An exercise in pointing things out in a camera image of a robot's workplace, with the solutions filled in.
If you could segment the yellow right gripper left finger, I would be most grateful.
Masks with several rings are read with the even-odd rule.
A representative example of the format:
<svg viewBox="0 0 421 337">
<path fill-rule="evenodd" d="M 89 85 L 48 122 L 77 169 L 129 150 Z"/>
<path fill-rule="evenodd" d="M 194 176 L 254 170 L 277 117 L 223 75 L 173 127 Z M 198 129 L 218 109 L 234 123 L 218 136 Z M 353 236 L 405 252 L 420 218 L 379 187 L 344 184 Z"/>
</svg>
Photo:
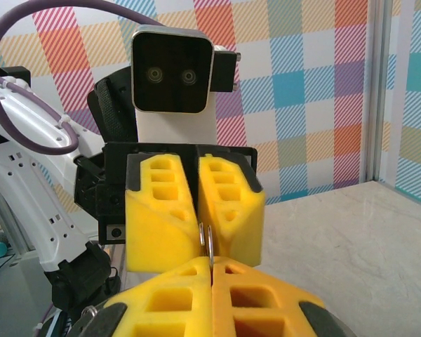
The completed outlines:
<svg viewBox="0 0 421 337">
<path fill-rule="evenodd" d="M 211 336 L 211 269 L 198 257 L 87 309 L 73 336 Z"/>
</svg>

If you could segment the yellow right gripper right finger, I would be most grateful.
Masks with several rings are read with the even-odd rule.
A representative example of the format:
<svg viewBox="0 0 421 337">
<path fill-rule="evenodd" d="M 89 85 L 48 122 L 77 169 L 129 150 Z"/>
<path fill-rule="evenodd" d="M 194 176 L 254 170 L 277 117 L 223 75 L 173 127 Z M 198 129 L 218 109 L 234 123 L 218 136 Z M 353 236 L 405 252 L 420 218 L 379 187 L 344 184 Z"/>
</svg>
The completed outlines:
<svg viewBox="0 0 421 337">
<path fill-rule="evenodd" d="M 314 294 L 230 258 L 213 263 L 214 336 L 353 336 Z"/>
</svg>

